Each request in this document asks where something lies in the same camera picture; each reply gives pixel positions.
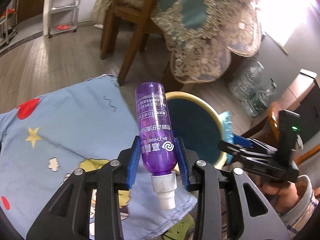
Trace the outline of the right hand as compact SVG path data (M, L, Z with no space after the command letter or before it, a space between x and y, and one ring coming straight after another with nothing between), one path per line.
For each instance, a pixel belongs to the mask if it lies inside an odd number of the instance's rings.
M292 182L282 184L262 182L261 178L256 179L256 185L263 194L276 196L272 206L277 213L284 215L292 210L300 201L296 185Z

